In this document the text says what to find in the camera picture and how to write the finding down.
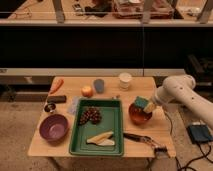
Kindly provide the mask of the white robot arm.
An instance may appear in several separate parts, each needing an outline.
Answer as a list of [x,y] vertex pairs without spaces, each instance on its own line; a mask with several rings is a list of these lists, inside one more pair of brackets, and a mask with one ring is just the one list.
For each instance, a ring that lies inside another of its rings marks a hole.
[[191,75],[168,76],[156,88],[150,101],[156,106],[177,100],[213,130],[213,103],[194,91],[196,81]]

